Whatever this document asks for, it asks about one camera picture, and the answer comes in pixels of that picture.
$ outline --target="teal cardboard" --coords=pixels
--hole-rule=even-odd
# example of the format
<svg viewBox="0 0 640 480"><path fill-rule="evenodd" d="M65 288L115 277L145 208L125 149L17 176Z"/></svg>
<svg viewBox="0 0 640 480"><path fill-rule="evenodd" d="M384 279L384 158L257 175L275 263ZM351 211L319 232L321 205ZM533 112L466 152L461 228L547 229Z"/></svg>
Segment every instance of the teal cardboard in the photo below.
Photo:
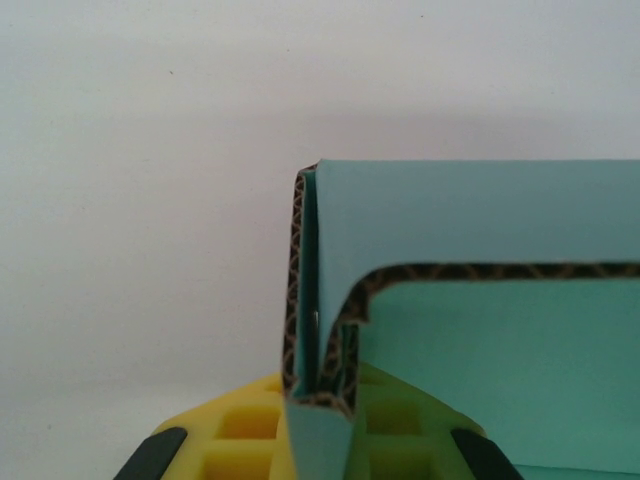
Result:
<svg viewBox="0 0 640 480"><path fill-rule="evenodd" d="M470 415L531 478L640 478L640 162L322 161L296 199L301 479L327 444L346 464L358 361Z"/></svg>

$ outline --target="white background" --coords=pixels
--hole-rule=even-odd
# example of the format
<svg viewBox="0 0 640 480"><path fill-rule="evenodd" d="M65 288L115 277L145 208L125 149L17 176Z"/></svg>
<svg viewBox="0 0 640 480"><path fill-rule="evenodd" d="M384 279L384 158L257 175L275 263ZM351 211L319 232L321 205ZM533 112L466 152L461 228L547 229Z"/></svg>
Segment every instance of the white background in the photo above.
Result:
<svg viewBox="0 0 640 480"><path fill-rule="evenodd" d="M0 12L2 480L112 478L278 368L320 157L640 157L636 0Z"/></svg>

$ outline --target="black rubber pad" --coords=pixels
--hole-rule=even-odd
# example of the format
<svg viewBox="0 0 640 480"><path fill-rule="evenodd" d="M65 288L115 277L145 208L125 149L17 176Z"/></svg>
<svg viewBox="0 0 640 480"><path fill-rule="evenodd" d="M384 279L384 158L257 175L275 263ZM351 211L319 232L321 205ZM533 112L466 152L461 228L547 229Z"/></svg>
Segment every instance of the black rubber pad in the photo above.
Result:
<svg viewBox="0 0 640 480"><path fill-rule="evenodd" d="M187 431L180 427L150 436L140 444L113 480L160 480L185 438Z"/></svg>
<svg viewBox="0 0 640 480"><path fill-rule="evenodd" d="M476 480L524 480L491 440L462 429L453 430L451 435Z"/></svg>

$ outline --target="yellow foam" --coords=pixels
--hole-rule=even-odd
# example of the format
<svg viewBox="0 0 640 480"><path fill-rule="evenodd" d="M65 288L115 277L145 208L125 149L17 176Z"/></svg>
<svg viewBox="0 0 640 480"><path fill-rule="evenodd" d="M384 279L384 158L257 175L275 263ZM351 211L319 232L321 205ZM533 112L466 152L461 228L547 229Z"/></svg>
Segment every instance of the yellow foam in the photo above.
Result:
<svg viewBox="0 0 640 480"><path fill-rule="evenodd" d="M188 435L163 480L295 480L280 375L235 390L160 425ZM450 431L484 434L468 417L369 365L345 480L473 480Z"/></svg>
<svg viewBox="0 0 640 480"><path fill-rule="evenodd" d="M345 480L474 480L450 434L456 428L485 435L473 420L431 395L361 365Z"/></svg>
<svg viewBox="0 0 640 480"><path fill-rule="evenodd" d="M281 392L274 374L160 425L188 432L162 480L295 480Z"/></svg>

